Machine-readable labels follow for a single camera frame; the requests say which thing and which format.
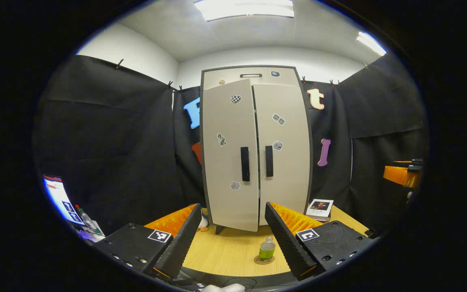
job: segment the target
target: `wooden table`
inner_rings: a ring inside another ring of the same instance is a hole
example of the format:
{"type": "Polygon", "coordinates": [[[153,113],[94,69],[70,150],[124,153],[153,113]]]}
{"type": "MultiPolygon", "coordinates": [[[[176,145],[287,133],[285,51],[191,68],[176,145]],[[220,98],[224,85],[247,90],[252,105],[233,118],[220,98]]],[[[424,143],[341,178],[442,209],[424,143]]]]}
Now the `wooden table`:
{"type": "MultiPolygon", "coordinates": [[[[336,206],[331,208],[331,221],[340,221],[362,235],[368,230],[336,206]]],[[[189,253],[183,262],[185,268],[235,277],[265,276],[289,272],[286,260],[269,226],[259,226],[257,232],[224,228],[215,235],[215,226],[209,226],[205,232],[198,231],[189,253]],[[270,264],[256,264],[253,259],[259,253],[259,247],[265,238],[271,236],[276,243],[275,261],[270,264]]]]}

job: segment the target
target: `green liquid bottle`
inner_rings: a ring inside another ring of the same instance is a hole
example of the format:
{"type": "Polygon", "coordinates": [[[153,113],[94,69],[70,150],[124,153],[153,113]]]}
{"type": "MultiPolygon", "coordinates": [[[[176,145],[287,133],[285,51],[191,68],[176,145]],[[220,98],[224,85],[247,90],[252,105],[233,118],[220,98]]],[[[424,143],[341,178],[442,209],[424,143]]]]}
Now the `green liquid bottle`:
{"type": "Polygon", "coordinates": [[[79,211],[80,216],[82,220],[84,221],[84,223],[86,224],[86,226],[92,231],[94,231],[94,233],[101,235],[100,230],[98,229],[98,227],[96,227],[96,224],[93,222],[93,220],[89,218],[88,214],[86,214],[84,210],[80,208],[78,205],[75,205],[75,207],[79,211]]]}
{"type": "Polygon", "coordinates": [[[267,237],[259,249],[259,261],[270,261],[275,252],[275,244],[272,237],[267,237]]]}

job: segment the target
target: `coaster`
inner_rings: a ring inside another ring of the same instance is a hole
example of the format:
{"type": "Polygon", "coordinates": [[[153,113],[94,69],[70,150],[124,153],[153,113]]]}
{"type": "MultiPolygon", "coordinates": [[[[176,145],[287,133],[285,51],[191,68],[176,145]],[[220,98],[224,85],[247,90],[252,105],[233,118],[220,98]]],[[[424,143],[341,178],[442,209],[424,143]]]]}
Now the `coaster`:
{"type": "Polygon", "coordinates": [[[256,264],[271,264],[275,260],[275,256],[272,256],[269,261],[259,261],[259,256],[256,256],[253,261],[256,264]]]}

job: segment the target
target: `white wall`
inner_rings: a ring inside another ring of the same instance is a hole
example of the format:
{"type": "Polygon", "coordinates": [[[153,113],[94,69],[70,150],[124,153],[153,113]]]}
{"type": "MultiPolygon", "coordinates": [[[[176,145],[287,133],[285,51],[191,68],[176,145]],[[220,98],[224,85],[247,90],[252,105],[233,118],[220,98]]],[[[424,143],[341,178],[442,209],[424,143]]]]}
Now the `white wall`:
{"type": "Polygon", "coordinates": [[[217,52],[185,61],[180,65],[174,87],[199,86],[203,69],[236,65],[295,66],[300,78],[308,81],[341,82],[363,69],[363,63],[327,52],[290,47],[243,48],[217,52]]]}
{"type": "Polygon", "coordinates": [[[103,30],[80,48],[77,55],[91,56],[113,63],[124,59],[122,66],[163,83],[176,80],[180,65],[158,45],[122,24],[114,24],[103,30]]]}

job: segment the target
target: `black fabric backdrop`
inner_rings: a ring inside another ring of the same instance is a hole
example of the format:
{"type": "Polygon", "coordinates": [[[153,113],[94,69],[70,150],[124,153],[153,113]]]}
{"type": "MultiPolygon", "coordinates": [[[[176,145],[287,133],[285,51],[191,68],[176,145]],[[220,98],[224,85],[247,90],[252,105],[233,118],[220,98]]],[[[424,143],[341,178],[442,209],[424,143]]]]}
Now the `black fabric backdrop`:
{"type": "MultiPolygon", "coordinates": [[[[304,94],[313,135],[311,199],[335,200],[378,233],[400,218],[410,191],[383,179],[384,166],[426,150],[419,93],[402,65],[386,56],[340,85],[302,82],[304,91],[319,89],[326,106],[313,108],[304,94]],[[322,139],[331,144],[328,164],[319,167],[322,139]]],[[[36,147],[41,172],[62,176],[73,203],[105,233],[206,205],[191,149],[199,128],[190,128],[183,109],[199,87],[174,91],[171,111],[172,88],[114,67],[73,57],[45,93],[36,147]]]]}
{"type": "Polygon", "coordinates": [[[428,153],[421,95],[391,54],[335,87],[343,97],[352,138],[349,214],[382,234],[399,220],[408,192],[415,191],[384,179],[384,166],[428,153]]]}
{"type": "Polygon", "coordinates": [[[105,234],[185,207],[176,176],[172,88],[74,56],[52,78],[34,130],[40,174],[63,178],[105,234]]]}
{"type": "Polygon", "coordinates": [[[351,139],[343,98],[337,87],[330,83],[302,82],[304,91],[317,88],[324,95],[321,103],[324,109],[311,105],[309,94],[304,95],[304,103],[313,135],[313,181],[310,199],[335,200],[335,205],[348,214],[355,208],[349,194],[351,177],[351,139]],[[330,139],[328,164],[318,166],[322,151],[322,139],[330,139]]]}
{"type": "Polygon", "coordinates": [[[343,96],[351,138],[422,127],[421,94],[405,67],[386,54],[337,86],[343,96]]]}
{"type": "Polygon", "coordinates": [[[191,118],[183,107],[199,97],[199,87],[191,87],[174,93],[174,148],[176,167],[182,191],[188,204],[206,206],[203,176],[198,158],[191,149],[199,143],[199,127],[191,129],[191,118]]]}

